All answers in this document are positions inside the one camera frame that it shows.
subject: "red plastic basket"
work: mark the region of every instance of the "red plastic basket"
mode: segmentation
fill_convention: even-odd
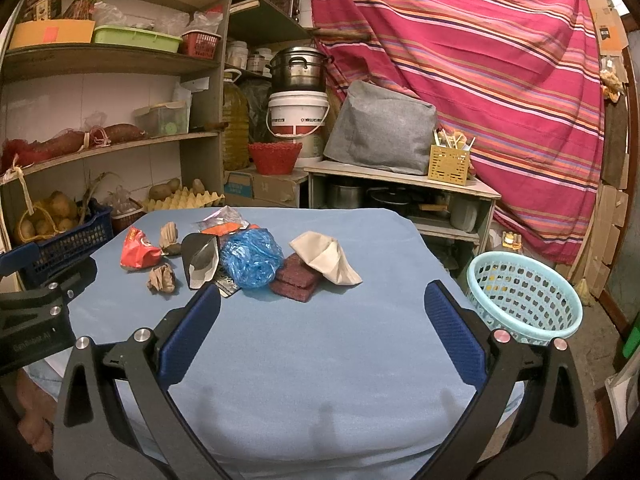
[[[213,59],[213,55],[216,53],[216,46],[221,39],[222,37],[217,34],[192,30],[182,36],[180,53],[191,57]]]
[[[288,175],[293,171],[302,142],[255,142],[249,154],[261,175]]]

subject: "bottle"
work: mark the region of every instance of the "bottle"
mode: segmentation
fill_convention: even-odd
[[[240,75],[239,70],[225,70],[222,103],[222,121],[228,123],[222,133],[222,165],[225,171],[242,170],[249,165],[249,111],[246,97],[234,84]]]

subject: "silver bolt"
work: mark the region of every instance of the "silver bolt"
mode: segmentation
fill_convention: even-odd
[[[561,337],[557,337],[556,339],[554,339],[554,346],[561,352],[564,352],[567,348],[569,348],[567,342]]]
[[[133,339],[142,343],[151,337],[151,330],[148,328],[139,328],[133,333]]]
[[[511,340],[511,334],[503,329],[496,330],[494,332],[494,339],[498,343],[508,343]]]
[[[89,346],[89,338],[85,335],[83,335],[82,337],[79,337],[78,341],[76,341],[76,348],[79,350],[87,348],[88,346]]]

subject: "pink striped fabric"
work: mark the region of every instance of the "pink striped fabric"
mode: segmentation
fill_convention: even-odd
[[[586,0],[312,0],[316,27],[365,31],[324,43],[341,98],[351,81],[416,96],[476,136],[474,167],[502,194],[496,218],[571,263],[600,177],[603,111]]]

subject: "blue plastic bag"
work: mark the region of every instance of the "blue plastic bag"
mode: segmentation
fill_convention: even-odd
[[[267,229],[245,229],[229,237],[220,261],[237,286],[259,288],[273,281],[284,256]]]

